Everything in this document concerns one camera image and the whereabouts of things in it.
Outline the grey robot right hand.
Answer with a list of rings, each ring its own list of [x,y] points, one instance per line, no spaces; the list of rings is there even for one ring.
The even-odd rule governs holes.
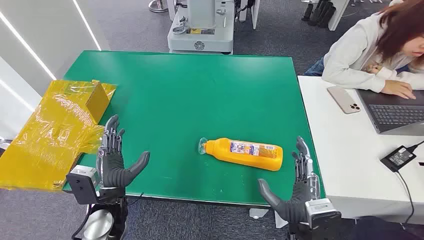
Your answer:
[[[291,224],[307,223],[306,202],[320,197],[319,178],[314,172],[313,160],[307,144],[301,136],[296,139],[297,152],[291,154],[295,163],[295,180],[289,200],[274,194],[266,180],[257,179],[258,190],[263,199],[285,221]]]

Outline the person's right hand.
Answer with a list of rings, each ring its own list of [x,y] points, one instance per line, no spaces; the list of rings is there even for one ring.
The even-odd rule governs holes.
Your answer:
[[[403,99],[416,99],[410,84],[397,80],[386,80],[381,93],[395,95]]]

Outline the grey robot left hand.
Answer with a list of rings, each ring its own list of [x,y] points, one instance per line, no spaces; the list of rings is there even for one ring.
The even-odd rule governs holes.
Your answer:
[[[125,168],[122,153],[125,130],[119,128],[119,116],[111,116],[104,126],[101,144],[97,151],[96,169],[102,189],[124,189],[148,165],[151,153],[144,151],[138,160]]]

